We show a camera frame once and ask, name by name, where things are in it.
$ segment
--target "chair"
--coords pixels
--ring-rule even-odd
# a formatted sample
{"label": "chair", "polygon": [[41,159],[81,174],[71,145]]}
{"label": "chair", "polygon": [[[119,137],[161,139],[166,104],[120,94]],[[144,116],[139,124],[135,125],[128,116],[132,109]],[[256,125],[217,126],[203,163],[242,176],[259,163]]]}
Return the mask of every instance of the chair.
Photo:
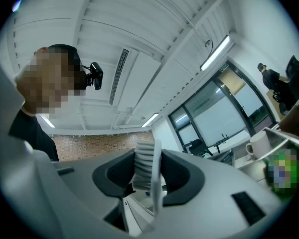
{"label": "chair", "polygon": [[211,156],[213,155],[209,149],[207,148],[206,144],[202,142],[202,140],[197,139],[195,141],[191,141],[191,147],[189,151],[195,156],[201,156],[205,153],[209,153]]}

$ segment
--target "desk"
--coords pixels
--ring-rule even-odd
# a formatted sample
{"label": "desk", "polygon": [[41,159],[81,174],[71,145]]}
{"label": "desk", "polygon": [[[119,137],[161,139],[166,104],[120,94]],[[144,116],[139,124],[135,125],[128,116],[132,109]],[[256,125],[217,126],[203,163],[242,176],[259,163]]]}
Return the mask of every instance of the desk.
{"label": "desk", "polygon": [[[250,135],[245,130],[241,131],[240,133],[236,134],[235,136],[229,138],[227,141],[223,142],[222,144],[218,145],[220,153],[223,153],[231,148],[234,148],[250,139]],[[216,147],[208,148],[212,154],[218,154],[218,150]]]}

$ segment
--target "black slot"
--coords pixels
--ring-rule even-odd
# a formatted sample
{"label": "black slot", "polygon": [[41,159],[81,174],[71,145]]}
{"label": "black slot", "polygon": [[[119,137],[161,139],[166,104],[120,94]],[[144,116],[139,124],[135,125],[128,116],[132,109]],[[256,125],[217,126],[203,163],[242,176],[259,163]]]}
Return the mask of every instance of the black slot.
{"label": "black slot", "polygon": [[236,193],[231,196],[235,200],[250,226],[265,216],[264,212],[248,196],[246,192]]}

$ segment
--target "white mug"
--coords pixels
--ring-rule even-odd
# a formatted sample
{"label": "white mug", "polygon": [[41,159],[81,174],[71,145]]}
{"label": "white mug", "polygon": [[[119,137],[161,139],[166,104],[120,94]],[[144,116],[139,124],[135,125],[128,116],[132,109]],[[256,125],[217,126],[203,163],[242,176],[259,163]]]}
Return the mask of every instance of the white mug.
{"label": "white mug", "polygon": [[[252,147],[252,152],[248,150],[249,146]],[[250,138],[250,143],[246,145],[246,151],[248,154],[255,156],[255,158],[260,158],[271,151],[271,146],[266,132],[260,131],[252,136]]]}

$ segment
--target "ceiling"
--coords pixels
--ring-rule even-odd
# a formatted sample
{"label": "ceiling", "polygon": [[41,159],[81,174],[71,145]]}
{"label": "ceiling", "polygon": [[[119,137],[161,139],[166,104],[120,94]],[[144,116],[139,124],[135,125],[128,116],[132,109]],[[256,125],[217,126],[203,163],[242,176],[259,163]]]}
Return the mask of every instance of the ceiling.
{"label": "ceiling", "polygon": [[[0,64],[12,76],[40,47],[75,46],[83,65],[96,61],[103,69],[102,88],[88,87],[86,95],[69,98],[62,115],[49,116],[55,128],[39,120],[42,128],[51,134],[148,130],[141,128],[147,119],[206,73],[199,68],[211,50],[205,42],[212,39],[215,48],[232,30],[227,0],[22,0],[0,33]],[[123,48],[156,64],[146,69],[150,76],[139,77],[136,105],[127,110],[109,103]],[[144,68],[133,67],[129,77],[137,70]]]}

